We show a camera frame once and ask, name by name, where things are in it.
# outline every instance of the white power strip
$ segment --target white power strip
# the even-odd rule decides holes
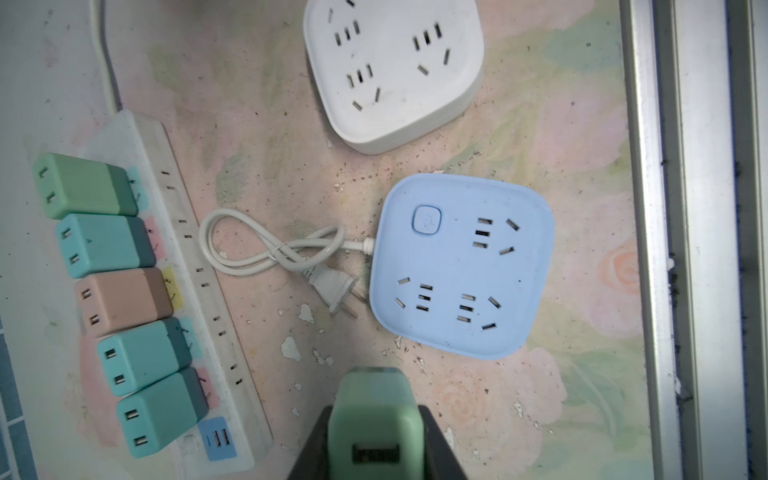
[[[475,0],[309,0],[303,30],[328,119],[364,154],[453,120],[480,88]]]
[[[192,366],[203,379],[210,411],[200,425],[214,419],[211,424],[227,430],[230,445],[214,449],[213,461],[200,434],[202,427],[195,426],[177,440],[187,476],[251,469],[266,455],[272,435],[216,271],[197,245],[197,221],[163,125],[145,115],[120,111],[79,154],[127,170],[174,316],[187,330]]]

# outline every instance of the power button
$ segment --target power button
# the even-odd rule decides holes
[[[429,205],[422,205],[416,208],[416,212],[413,214],[413,230],[432,235],[440,228],[440,218],[440,210]]]

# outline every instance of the debris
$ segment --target debris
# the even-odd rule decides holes
[[[312,350],[312,354],[315,356],[315,359],[320,365],[325,365],[326,361],[323,360],[322,356],[320,356],[320,352],[318,352],[317,349]]]
[[[287,359],[293,359],[297,362],[301,360],[301,353],[299,353],[299,349],[296,347],[296,340],[294,340],[292,336],[286,337],[283,345],[280,346],[280,352],[282,352],[283,356]]]
[[[312,309],[310,309],[310,306],[306,303],[301,304],[299,319],[304,320],[307,323],[315,323],[315,317],[312,316]]]
[[[448,430],[445,430],[443,435],[445,435],[445,441],[448,443],[448,446],[453,450],[453,429],[448,427]]]

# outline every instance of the coiled white cord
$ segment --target coiled white cord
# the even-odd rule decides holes
[[[225,217],[237,218],[252,228],[266,245],[267,251],[240,260],[230,260],[219,254],[214,247],[214,225]],[[325,238],[331,233],[333,238]],[[283,242],[267,230],[264,225],[241,211],[231,208],[220,208],[208,214],[200,222],[200,249],[206,260],[220,272],[234,276],[248,276],[263,272],[278,263],[292,272],[304,272],[314,266],[326,262],[337,250],[359,250],[366,255],[373,254],[375,240],[366,238],[362,242],[345,240],[346,227],[324,227],[312,232],[306,238]],[[305,247],[322,247],[323,249],[309,258],[302,257],[299,252]]]

